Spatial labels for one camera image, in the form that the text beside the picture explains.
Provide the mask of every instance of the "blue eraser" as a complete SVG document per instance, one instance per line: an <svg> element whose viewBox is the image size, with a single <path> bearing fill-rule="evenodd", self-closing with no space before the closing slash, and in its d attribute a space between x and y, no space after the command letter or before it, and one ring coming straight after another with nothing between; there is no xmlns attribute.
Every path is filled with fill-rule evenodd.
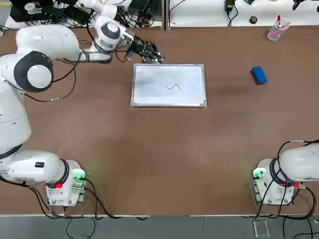
<svg viewBox="0 0 319 239"><path fill-rule="evenodd" d="M254 66L252 72L258 85L267 82L267 76L261 66Z"/></svg>

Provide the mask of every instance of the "brown table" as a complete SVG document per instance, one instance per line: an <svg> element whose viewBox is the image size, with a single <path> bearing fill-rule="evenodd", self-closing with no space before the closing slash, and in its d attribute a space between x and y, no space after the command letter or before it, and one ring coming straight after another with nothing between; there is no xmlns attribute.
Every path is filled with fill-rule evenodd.
<svg viewBox="0 0 319 239"><path fill-rule="evenodd" d="M319 138L319 27L291 27L278 42L266 38L267 29L136 29L158 44L166 63L205 64L208 108L133 109L132 65L115 57L110 65L82 63L68 99L25 100L32 127L26 147L78 161L114 214L255 214L250 171L286 140ZM0 38L2 53L15 52L14 35ZM54 64L56 78L71 67ZM267 84L255 85L256 65ZM33 96L62 96L72 82ZM319 183L310 187L319 195ZM283 213L308 212L311 199L301 194ZM0 214L41 213L28 190L1 183L0 198ZM93 197L69 213L93 214Z"/></svg>

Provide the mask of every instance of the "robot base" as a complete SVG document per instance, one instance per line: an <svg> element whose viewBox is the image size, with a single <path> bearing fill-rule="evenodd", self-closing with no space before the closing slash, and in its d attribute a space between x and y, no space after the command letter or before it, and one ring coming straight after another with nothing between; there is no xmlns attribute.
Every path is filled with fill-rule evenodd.
<svg viewBox="0 0 319 239"><path fill-rule="evenodd" d="M73 160L66 162L70 171L62 188L46 187L49 205L72 207L84 204L86 181L79 178L87 178L88 172Z"/></svg>
<svg viewBox="0 0 319 239"><path fill-rule="evenodd" d="M272 176L270 174L269 165L272 159L262 160L252 173L252 190L255 202L261 203L267 188L269 187ZM270 185L263 204L280 205L285 192L285 187L277 184L275 181ZM289 205L292 202L294 187L287 187L283 205Z"/></svg>

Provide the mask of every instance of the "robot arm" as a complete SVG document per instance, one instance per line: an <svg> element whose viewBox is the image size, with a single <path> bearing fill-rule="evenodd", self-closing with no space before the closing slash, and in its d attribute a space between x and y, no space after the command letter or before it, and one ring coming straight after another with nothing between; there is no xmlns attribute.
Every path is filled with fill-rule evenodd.
<svg viewBox="0 0 319 239"><path fill-rule="evenodd" d="M278 159L262 160L253 171L252 186L256 202L289 205L295 186L299 187L300 182L318 180L319 143L313 143L286 150Z"/></svg>
<svg viewBox="0 0 319 239"><path fill-rule="evenodd" d="M113 6L100 11L111 14ZM25 150L31 128L25 112L24 92L42 92L53 82L52 59L109 63L118 45L127 47L143 62L161 63L157 46L129 33L110 16L100 16L97 35L89 49L80 49L76 35L62 25L40 25L20 29L17 52L0 57L0 180L45 182L51 205L75 206L83 190L80 178L85 172L73 160L53 153Z"/></svg>
<svg viewBox="0 0 319 239"><path fill-rule="evenodd" d="M133 53L140 55L143 62L161 63L164 60L153 42L140 39L108 16L98 17L95 28L97 34L92 46L83 50L76 35L65 26L40 25L20 29L16 34L17 55L36 51L50 59L110 63L121 45L126 47L128 60Z"/></svg>
<svg viewBox="0 0 319 239"><path fill-rule="evenodd" d="M286 150L279 159L283 178L292 182L319 180L319 143Z"/></svg>

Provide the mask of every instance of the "gray floor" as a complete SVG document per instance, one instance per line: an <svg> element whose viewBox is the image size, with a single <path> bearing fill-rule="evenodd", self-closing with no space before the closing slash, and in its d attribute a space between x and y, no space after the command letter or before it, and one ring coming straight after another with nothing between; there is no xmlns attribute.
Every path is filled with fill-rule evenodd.
<svg viewBox="0 0 319 239"><path fill-rule="evenodd" d="M314 232L319 225L311 219ZM2 217L0 218L1 239L67 239L65 228L69 220L50 220L45 217ZM271 239L283 239L282 219L268 219ZM69 233L75 239L85 239L92 232L91 218L73 220ZM146 221L135 218L117 220L102 219L92 239L201 239L204 217L150 217ZM295 234L309 233L307 221L286 223L286 238ZM205 239L253 239L255 238L251 219L241 217L207 218ZM310 239L310 235L296 239Z"/></svg>

